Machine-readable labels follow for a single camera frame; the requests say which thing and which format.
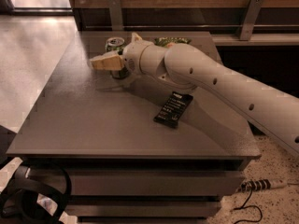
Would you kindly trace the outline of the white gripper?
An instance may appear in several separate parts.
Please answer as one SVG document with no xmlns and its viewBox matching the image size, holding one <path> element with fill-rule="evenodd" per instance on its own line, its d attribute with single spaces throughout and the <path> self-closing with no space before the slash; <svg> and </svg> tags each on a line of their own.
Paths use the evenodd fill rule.
<svg viewBox="0 0 299 224">
<path fill-rule="evenodd" d="M 123 49 L 122 59 L 118 54 L 99 55 L 90 59 L 92 67 L 96 70 L 120 71 L 125 66 L 131 74 L 146 75 L 142 67 L 144 63 L 142 56 L 147 47 L 153 46 L 153 43 L 142 40 L 138 33 L 132 33 L 131 41 Z"/>
</svg>

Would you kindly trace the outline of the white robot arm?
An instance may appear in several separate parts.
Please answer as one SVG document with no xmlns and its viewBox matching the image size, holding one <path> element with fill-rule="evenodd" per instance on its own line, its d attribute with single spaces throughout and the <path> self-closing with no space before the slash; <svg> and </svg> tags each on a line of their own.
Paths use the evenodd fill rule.
<svg viewBox="0 0 299 224">
<path fill-rule="evenodd" d="M 96 70 L 125 68 L 181 93 L 203 88 L 293 156 L 299 155 L 299 99 L 225 67 L 192 45 L 157 46 L 133 33 L 123 51 L 95 56 L 90 64 Z"/>
</svg>

